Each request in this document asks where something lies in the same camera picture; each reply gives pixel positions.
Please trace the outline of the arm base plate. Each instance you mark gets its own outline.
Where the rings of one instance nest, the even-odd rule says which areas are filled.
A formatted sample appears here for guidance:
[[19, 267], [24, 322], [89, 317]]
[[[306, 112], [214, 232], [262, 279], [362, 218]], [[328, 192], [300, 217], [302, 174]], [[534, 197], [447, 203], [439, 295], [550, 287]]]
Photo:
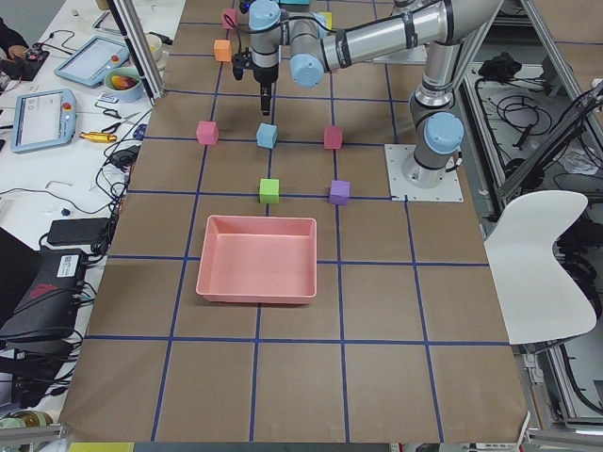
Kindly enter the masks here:
[[451, 155], [442, 169], [424, 169], [415, 160], [414, 144], [385, 144], [384, 154], [392, 201], [463, 202], [458, 166]]

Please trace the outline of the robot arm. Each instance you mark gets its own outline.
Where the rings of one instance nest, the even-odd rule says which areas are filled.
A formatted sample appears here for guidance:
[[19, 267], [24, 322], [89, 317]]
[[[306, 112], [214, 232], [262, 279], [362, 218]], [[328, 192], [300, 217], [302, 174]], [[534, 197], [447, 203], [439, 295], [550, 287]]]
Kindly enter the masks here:
[[233, 74], [241, 79], [244, 71], [253, 72], [265, 116], [270, 113], [283, 47], [290, 51], [294, 82], [312, 88], [325, 73], [424, 46], [424, 73], [410, 99], [418, 143], [403, 160], [401, 171], [413, 186], [434, 188], [440, 184], [464, 135], [460, 120], [447, 111], [464, 38], [475, 28], [463, 2], [400, 7], [385, 18], [337, 29], [328, 27], [325, 17], [317, 13], [288, 11], [279, 1], [243, 1], [240, 8], [247, 13], [248, 23], [236, 25], [234, 30], [248, 35], [251, 45], [236, 51]]

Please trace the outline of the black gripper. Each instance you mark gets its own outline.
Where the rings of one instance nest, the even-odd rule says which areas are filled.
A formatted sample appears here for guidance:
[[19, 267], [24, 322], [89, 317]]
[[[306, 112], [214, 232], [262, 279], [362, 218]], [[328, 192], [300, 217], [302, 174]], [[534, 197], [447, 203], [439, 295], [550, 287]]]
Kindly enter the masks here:
[[245, 71], [252, 71], [254, 80], [260, 84], [260, 109], [263, 116], [269, 116], [272, 102], [272, 84], [279, 76], [278, 52], [265, 54], [249, 47], [232, 57], [233, 76], [241, 81]]

